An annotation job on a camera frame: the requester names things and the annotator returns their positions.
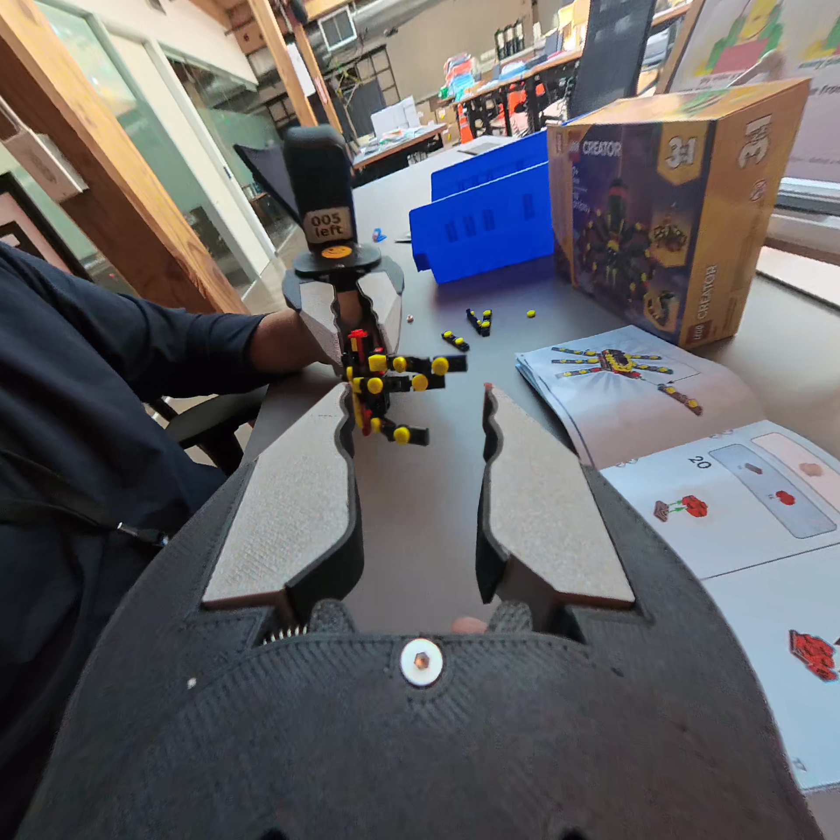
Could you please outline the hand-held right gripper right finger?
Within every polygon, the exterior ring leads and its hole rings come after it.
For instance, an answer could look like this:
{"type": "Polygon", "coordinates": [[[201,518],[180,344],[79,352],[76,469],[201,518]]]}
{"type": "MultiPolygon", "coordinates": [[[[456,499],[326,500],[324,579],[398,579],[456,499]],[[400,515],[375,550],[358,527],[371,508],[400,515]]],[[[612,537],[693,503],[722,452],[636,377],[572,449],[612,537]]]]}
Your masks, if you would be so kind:
{"type": "Polygon", "coordinates": [[[635,595],[580,460],[485,385],[476,582],[483,603],[632,606],[635,595]]]}

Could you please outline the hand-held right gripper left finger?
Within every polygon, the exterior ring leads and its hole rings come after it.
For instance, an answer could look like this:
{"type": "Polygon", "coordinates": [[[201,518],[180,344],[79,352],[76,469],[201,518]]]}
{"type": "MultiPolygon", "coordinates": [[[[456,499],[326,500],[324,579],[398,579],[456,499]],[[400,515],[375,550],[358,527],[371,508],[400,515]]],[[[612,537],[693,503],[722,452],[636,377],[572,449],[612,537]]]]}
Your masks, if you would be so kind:
{"type": "Polygon", "coordinates": [[[309,623],[364,570],[354,411],[339,384],[256,460],[202,598],[207,610],[267,606],[309,623]]]}

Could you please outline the black yellow lego spider model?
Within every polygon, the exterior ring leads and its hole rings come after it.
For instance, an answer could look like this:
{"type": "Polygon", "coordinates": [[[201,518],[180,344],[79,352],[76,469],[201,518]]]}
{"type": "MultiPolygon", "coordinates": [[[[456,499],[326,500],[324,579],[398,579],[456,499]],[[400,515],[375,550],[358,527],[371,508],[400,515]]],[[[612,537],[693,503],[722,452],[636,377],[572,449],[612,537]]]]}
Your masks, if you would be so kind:
{"type": "Polygon", "coordinates": [[[447,375],[467,372],[466,352],[433,358],[387,353],[364,329],[349,332],[347,341],[343,372],[351,390],[355,425],[362,435],[380,435],[397,445],[428,446],[427,428],[390,418],[392,396],[444,389],[447,375]]]}

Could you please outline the person's left forearm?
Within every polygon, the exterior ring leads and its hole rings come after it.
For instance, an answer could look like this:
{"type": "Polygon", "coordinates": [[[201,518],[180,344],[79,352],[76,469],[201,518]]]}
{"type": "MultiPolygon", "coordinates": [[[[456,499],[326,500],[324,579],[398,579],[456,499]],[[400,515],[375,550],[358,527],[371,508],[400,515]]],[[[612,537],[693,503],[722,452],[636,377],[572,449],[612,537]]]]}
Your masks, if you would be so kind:
{"type": "Polygon", "coordinates": [[[123,296],[121,376],[141,397],[245,393],[265,386],[250,351],[260,316],[191,314],[123,296]]]}

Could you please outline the open lego instruction booklet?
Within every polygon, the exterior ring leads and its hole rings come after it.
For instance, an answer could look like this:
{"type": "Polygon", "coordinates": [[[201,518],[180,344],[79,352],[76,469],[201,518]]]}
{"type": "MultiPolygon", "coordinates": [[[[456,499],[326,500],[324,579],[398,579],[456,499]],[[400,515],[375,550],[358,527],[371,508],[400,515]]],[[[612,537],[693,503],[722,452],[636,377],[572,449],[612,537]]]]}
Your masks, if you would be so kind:
{"type": "Polygon", "coordinates": [[[703,582],[801,789],[838,789],[838,460],[766,419],[726,367],[637,327],[518,353],[516,366],[578,456],[703,582]]]}

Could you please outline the purple yellow lego box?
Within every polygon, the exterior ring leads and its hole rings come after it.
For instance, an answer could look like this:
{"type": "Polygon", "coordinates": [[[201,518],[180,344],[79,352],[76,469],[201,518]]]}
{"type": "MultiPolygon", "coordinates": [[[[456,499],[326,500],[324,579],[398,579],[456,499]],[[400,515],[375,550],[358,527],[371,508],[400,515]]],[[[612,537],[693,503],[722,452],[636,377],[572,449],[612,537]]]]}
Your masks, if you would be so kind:
{"type": "Polygon", "coordinates": [[[626,98],[546,129],[555,262],[683,349],[739,330],[805,78],[626,98]]]}

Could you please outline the person's left hand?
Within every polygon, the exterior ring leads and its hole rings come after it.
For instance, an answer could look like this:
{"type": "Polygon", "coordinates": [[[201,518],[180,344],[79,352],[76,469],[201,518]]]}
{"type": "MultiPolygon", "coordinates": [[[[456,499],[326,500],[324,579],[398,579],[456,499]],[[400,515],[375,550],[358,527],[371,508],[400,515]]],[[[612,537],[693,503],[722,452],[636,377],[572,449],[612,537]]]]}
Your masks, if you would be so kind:
{"type": "Polygon", "coordinates": [[[293,309],[275,311],[259,320],[249,340],[248,361],[267,375],[297,373],[315,363],[333,365],[293,309]]]}

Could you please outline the blue plastic bin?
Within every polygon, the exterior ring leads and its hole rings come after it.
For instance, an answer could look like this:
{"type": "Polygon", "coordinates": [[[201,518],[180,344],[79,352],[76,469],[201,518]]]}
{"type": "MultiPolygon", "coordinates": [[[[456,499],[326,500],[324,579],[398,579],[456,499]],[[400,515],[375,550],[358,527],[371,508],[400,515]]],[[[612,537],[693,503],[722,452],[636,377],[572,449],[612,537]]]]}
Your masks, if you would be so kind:
{"type": "Polygon", "coordinates": [[[431,178],[432,201],[443,200],[547,161],[547,130],[510,143],[491,145],[480,154],[467,155],[465,160],[434,172],[431,178]]]}
{"type": "Polygon", "coordinates": [[[415,267],[437,284],[550,257],[550,170],[540,163],[409,213],[415,267]]]}

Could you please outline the cluttered work table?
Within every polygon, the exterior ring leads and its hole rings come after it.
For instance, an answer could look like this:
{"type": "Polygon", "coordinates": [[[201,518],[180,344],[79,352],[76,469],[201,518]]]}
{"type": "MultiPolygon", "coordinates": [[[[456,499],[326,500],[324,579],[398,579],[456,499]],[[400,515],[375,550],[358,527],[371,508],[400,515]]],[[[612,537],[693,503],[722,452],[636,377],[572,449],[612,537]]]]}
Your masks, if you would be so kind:
{"type": "Polygon", "coordinates": [[[565,119],[582,56],[582,47],[566,50],[465,95],[457,104],[464,128],[473,140],[519,139],[565,119]]]}

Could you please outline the wooden pillar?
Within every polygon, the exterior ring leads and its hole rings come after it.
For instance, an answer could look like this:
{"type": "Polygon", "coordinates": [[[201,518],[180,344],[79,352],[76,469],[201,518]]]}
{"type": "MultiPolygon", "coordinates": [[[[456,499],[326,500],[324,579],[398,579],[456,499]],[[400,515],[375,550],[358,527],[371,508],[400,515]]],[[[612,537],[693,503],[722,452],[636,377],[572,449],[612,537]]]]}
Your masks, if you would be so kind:
{"type": "Polygon", "coordinates": [[[64,208],[142,298],[248,313],[216,261],[33,2],[2,2],[2,98],[87,189],[64,208]]]}

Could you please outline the person's torso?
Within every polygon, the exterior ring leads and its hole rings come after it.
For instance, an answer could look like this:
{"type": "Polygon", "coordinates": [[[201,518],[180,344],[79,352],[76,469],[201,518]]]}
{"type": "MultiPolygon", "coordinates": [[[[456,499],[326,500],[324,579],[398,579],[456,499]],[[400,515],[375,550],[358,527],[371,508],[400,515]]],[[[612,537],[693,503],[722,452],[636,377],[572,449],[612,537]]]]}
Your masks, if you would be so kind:
{"type": "Polygon", "coordinates": [[[14,838],[102,629],[224,483],[147,414],[189,318],[2,245],[2,838],[14,838]]]}

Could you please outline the black mesh office chair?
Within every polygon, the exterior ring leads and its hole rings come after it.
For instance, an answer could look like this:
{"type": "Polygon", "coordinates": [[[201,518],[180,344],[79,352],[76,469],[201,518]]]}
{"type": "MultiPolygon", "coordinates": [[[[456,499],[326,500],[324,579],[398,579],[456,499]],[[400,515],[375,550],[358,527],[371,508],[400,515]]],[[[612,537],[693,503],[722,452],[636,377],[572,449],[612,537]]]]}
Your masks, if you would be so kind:
{"type": "Polygon", "coordinates": [[[568,120],[634,95],[655,1],[591,1],[568,120]]]}

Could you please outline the white rounded panel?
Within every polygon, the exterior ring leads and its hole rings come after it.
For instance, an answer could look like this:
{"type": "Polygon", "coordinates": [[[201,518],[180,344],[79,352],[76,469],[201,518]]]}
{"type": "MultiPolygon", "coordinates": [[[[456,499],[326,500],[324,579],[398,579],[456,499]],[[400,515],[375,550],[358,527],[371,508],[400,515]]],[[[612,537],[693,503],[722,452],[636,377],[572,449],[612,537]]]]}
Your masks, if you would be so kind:
{"type": "Polygon", "coordinates": [[[757,274],[790,291],[839,309],[839,267],[764,246],[757,274]]]}

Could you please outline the wooden post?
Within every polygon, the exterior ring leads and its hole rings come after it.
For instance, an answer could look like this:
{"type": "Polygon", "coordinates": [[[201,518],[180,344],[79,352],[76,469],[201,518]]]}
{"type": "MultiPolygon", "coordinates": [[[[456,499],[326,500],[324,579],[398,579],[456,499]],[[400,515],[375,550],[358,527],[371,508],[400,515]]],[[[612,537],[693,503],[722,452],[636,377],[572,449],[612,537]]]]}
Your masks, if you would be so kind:
{"type": "Polygon", "coordinates": [[[313,127],[318,124],[318,121],[310,104],[309,95],[305,93],[291,60],[291,53],[285,36],[280,30],[277,12],[280,12],[280,15],[286,20],[287,28],[293,35],[304,68],[308,72],[308,77],[314,86],[329,125],[339,134],[343,134],[338,113],[335,111],[328,87],[322,77],[305,31],[305,24],[308,22],[305,4],[298,1],[248,1],[248,6],[269,49],[300,126],[313,127]]]}

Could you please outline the white wall box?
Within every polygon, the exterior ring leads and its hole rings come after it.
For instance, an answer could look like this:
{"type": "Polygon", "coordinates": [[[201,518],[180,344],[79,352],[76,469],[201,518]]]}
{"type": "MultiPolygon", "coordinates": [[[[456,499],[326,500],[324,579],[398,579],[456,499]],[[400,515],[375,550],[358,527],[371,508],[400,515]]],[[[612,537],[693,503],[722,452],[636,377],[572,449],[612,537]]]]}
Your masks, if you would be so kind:
{"type": "Polygon", "coordinates": [[[1,98],[1,143],[57,204],[82,195],[88,184],[45,134],[33,131],[1,98]]]}

